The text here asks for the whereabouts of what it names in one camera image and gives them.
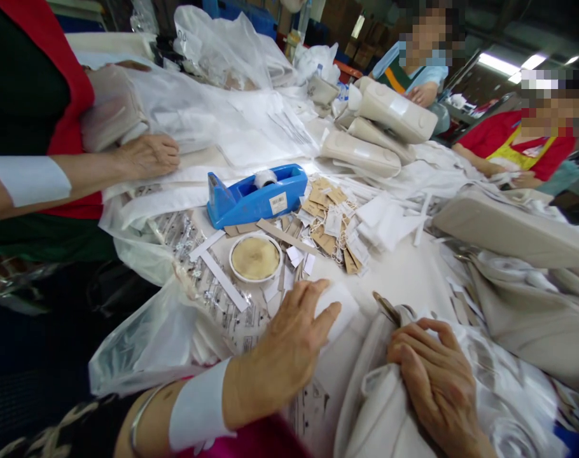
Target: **person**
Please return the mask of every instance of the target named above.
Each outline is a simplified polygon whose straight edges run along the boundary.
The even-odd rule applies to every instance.
[[[190,380],[79,406],[58,426],[9,444],[0,458],[47,458],[60,451],[69,458],[310,457],[275,414],[312,378],[340,313],[335,302],[314,318],[328,285],[296,283],[251,352]],[[422,319],[400,328],[388,360],[401,365],[419,421],[449,457],[495,457],[478,426],[470,364],[447,324]]]
[[[463,9],[459,3],[428,1],[426,9],[416,15],[406,40],[396,42],[369,76],[419,106],[432,105],[449,74],[447,52],[450,54],[453,44],[461,40],[459,17]],[[450,43],[446,46],[450,49],[441,49],[442,43]]]
[[[177,169],[179,148],[166,135],[83,154],[80,116],[93,102],[48,3],[0,0],[0,257],[115,259],[98,227],[100,191]]]
[[[523,78],[533,82],[524,72]],[[560,81],[564,88],[537,91],[534,106],[485,119],[452,149],[487,177],[520,172],[512,181],[514,187],[541,186],[576,146],[573,125],[579,121],[579,74]]]

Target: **round container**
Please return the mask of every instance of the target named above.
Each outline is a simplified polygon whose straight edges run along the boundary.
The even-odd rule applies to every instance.
[[[269,241],[270,243],[275,245],[275,248],[277,249],[277,252],[279,253],[279,265],[275,269],[275,272],[273,272],[273,274],[269,275],[268,277],[264,277],[260,280],[250,280],[250,279],[243,277],[241,274],[239,274],[236,271],[236,269],[234,268],[234,264],[232,263],[232,254],[234,253],[234,249],[237,247],[237,245],[240,244],[243,240],[252,239],[252,238],[264,239],[264,240]],[[232,245],[232,248],[230,249],[230,254],[228,255],[228,262],[230,263],[230,268],[232,269],[232,272],[234,273],[236,278],[238,278],[239,280],[241,280],[245,283],[264,283],[264,282],[267,282],[269,280],[272,280],[277,275],[279,275],[279,272],[281,271],[281,266],[283,265],[283,263],[281,262],[282,259],[283,259],[283,252],[281,251],[281,247],[279,246],[277,241],[275,239],[273,239],[272,237],[269,237],[268,235],[258,234],[258,233],[251,233],[251,234],[243,235],[243,237],[241,237],[239,240],[234,242],[234,245]]]

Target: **bracelet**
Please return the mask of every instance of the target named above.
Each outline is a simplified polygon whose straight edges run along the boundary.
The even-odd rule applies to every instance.
[[[143,458],[141,454],[137,451],[137,428],[139,427],[139,421],[141,421],[143,412],[145,412],[145,409],[147,409],[148,405],[150,405],[150,402],[154,398],[154,396],[156,396],[163,388],[166,388],[167,386],[175,382],[177,382],[177,380],[171,380],[170,382],[167,382],[164,385],[160,385],[158,388],[156,388],[154,391],[151,392],[151,394],[148,396],[145,402],[141,405],[141,407],[139,407],[139,411],[137,412],[137,415],[135,415],[135,419],[132,421],[132,425],[130,426],[130,448],[132,450],[132,453],[137,458]]]

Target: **red shirt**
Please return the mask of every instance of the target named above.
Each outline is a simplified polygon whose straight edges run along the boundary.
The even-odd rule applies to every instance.
[[[84,154],[80,116],[94,103],[94,91],[54,13],[46,0],[0,0],[0,9],[48,56],[69,85],[71,101],[56,124],[48,156]],[[97,192],[40,213],[76,219],[99,219],[102,214],[101,202],[101,193]]]
[[[464,148],[468,148],[478,157],[486,159],[508,140],[516,130],[520,119],[520,111],[494,114],[469,131],[458,140],[458,143]],[[512,145],[512,149],[522,153],[529,148],[544,146],[546,141],[546,137],[540,137],[539,139]],[[576,139],[574,137],[557,137],[540,160],[536,162],[536,165],[531,167],[531,170],[536,173],[536,178],[548,181],[555,170],[559,168],[561,162],[574,151],[575,145]]]

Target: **white sleeve cover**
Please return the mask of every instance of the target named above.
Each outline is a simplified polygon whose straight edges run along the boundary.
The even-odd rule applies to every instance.
[[[224,424],[221,398],[226,359],[186,383],[173,406],[169,445],[174,453],[222,436],[235,436]]]
[[[48,156],[0,156],[0,182],[14,207],[70,196],[71,182]]]

